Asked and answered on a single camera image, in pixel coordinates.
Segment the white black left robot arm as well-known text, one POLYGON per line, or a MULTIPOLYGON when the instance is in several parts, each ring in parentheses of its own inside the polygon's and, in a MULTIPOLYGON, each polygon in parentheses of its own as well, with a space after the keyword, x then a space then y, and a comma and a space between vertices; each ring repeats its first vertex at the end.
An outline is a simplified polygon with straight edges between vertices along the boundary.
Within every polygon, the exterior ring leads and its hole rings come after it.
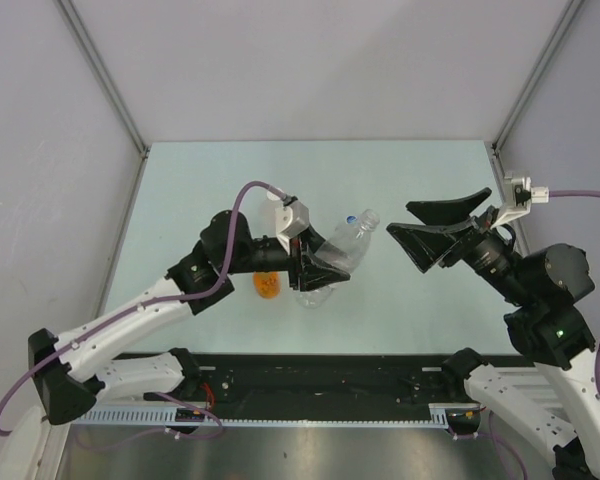
POLYGON ((296 291, 346 282, 345 270, 318 258, 325 240, 309 224, 293 229, 288 244, 252 236, 240 212, 216 214, 193 250, 153 286, 109 315, 63 334, 30 335, 29 367, 52 425, 72 422, 107 400, 164 394, 187 400, 201 387, 195 356, 172 348, 151 357, 121 359, 133 343, 188 314, 198 315, 230 295, 233 274, 285 272, 296 291))

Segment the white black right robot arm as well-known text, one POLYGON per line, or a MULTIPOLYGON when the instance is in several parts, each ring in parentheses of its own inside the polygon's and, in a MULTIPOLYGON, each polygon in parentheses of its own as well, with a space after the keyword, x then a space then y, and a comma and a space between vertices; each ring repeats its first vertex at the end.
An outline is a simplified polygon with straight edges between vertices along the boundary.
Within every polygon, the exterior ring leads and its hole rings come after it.
POLYGON ((446 201, 411 201, 415 224, 386 230, 421 272, 466 263, 515 310, 504 321, 510 342, 555 392, 561 419, 508 384, 493 365, 465 348, 443 364, 441 388, 453 401, 468 397, 500 417, 546 459, 556 479, 600 479, 600 340, 576 307, 593 292, 583 250, 551 245, 528 256, 498 228, 546 203, 546 187, 517 183, 499 208, 473 211, 491 194, 446 201))

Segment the clear red-label water bottle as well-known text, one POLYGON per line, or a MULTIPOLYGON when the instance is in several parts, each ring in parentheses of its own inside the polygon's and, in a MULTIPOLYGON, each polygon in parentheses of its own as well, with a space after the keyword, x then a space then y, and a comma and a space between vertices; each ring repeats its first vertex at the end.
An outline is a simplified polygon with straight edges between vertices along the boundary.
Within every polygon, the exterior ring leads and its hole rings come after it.
MULTIPOLYGON (((373 209, 364 210, 357 217, 358 237, 356 246, 348 252, 342 251, 343 256, 334 262, 337 267, 349 274, 352 274, 360 265, 369 249, 371 236, 380 223, 380 215, 373 209)), ((310 292, 297 292, 295 299, 304 308, 316 309, 324 304, 336 289, 337 285, 333 284, 310 292)))

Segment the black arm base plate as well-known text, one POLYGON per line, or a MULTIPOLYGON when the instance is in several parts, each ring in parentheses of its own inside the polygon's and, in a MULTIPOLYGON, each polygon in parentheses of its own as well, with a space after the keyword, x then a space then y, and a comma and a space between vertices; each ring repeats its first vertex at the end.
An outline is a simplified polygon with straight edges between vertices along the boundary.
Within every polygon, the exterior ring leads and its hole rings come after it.
POLYGON ((255 394, 386 398, 398 404, 467 403, 463 377, 483 362, 445 355, 196 354, 197 376, 178 391, 210 392, 216 404, 255 394))

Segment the clear blue-label Pocari bottle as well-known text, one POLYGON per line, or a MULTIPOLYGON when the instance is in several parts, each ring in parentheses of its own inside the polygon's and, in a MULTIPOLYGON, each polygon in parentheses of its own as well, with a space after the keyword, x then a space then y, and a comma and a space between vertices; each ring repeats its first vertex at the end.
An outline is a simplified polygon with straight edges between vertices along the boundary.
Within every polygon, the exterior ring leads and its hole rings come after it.
POLYGON ((338 250, 348 252, 356 246, 358 237, 358 217, 347 216, 334 229, 329 242, 338 250))

